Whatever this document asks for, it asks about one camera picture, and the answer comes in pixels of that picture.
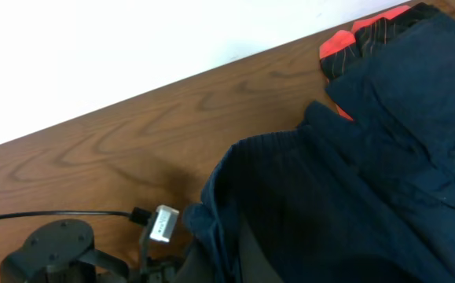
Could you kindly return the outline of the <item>right gripper own finger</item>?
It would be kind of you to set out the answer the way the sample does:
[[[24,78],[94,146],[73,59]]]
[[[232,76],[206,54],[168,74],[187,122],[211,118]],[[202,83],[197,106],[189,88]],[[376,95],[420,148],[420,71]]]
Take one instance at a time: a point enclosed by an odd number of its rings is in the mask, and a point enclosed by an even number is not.
[[[283,283],[245,219],[240,221],[239,256],[243,283]]]

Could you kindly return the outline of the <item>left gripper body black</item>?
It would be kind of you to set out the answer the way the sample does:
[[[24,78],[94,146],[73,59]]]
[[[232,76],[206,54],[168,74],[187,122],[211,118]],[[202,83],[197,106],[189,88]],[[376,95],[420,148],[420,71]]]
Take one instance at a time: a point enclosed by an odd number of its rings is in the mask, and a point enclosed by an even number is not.
[[[138,268],[130,271],[130,283],[171,283],[185,260],[174,255],[143,259]]]

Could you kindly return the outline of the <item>navy blue shorts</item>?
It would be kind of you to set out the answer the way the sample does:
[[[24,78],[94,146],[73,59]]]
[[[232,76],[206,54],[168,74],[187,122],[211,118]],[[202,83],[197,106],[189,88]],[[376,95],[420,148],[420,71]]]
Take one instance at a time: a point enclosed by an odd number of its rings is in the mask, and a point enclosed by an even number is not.
[[[455,177],[413,140],[311,104],[294,130],[233,144],[183,222],[218,282],[455,282]]]

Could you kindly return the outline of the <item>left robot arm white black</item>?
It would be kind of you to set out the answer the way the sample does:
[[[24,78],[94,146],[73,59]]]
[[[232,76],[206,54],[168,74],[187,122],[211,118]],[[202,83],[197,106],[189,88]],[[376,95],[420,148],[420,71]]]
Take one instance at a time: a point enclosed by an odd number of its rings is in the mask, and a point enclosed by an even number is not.
[[[1,283],[141,283],[172,282],[183,259],[149,257],[146,226],[139,240],[139,264],[126,262],[95,248],[94,230],[78,219],[51,222],[34,231],[23,246],[0,264]]]

